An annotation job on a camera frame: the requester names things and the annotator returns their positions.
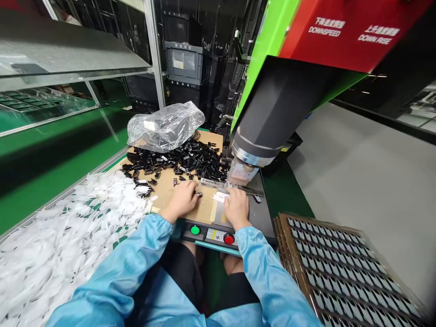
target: pile of white plastic parts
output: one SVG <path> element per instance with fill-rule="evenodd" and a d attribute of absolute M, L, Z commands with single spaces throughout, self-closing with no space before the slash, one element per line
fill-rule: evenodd
<path fill-rule="evenodd" d="M 88 175 L 0 244 L 0 327 L 45 325 L 150 212 L 144 188 L 120 171 Z"/>

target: gray floor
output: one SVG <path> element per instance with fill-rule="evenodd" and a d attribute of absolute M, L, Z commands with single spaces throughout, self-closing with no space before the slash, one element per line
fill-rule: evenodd
<path fill-rule="evenodd" d="M 317 219 L 363 230 L 429 307 L 436 279 L 436 147 L 327 104 L 289 163 Z"/>

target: red button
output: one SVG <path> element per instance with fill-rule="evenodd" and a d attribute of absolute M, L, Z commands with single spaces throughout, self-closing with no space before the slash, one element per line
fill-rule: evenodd
<path fill-rule="evenodd" d="M 234 241 L 235 241 L 235 237 L 233 237 L 232 234 L 227 234 L 226 236 L 224 236 L 224 243 L 230 245 L 233 244 Z"/>

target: gray plastic crate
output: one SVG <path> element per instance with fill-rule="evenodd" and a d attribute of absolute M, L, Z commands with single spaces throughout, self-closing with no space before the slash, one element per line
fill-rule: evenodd
<path fill-rule="evenodd" d="M 210 53 L 202 48 L 185 43 L 165 41 L 169 79 L 203 84 L 209 79 Z"/>

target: person's right hand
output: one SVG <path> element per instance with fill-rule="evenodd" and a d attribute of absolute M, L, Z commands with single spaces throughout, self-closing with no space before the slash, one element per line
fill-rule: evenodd
<path fill-rule="evenodd" d="M 229 188 L 230 199 L 224 200 L 227 220 L 232 224 L 235 232 L 241 228 L 251 226 L 248 221 L 248 198 L 247 194 L 238 188 Z"/>
<path fill-rule="evenodd" d="M 159 214 L 170 223 L 174 224 L 181 217 L 194 209 L 200 195 L 195 193 L 197 182 L 183 181 L 174 187 L 174 194 L 168 205 L 159 211 Z"/>

